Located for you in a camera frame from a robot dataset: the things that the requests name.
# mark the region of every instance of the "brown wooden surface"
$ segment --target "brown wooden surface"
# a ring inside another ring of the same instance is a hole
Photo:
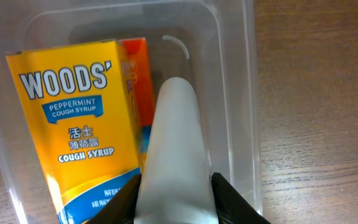
[[[358,223],[358,1],[258,1],[264,215]],[[16,223],[0,172],[0,223]]]

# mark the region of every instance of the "orange box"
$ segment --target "orange box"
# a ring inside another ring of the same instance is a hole
[[[142,127],[153,123],[155,98],[150,75],[149,54],[145,38],[121,40],[127,49],[135,97]]]

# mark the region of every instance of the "yellow box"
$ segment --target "yellow box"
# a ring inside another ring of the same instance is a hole
[[[83,223],[140,174],[126,50],[111,40],[7,61],[60,223]]]

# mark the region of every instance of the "transparent plastic bin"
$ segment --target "transparent plastic bin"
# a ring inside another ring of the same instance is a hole
[[[156,91],[192,84],[211,172],[262,213],[254,35],[248,0],[0,0],[0,166],[20,223],[58,219],[6,52],[133,37],[148,41]]]

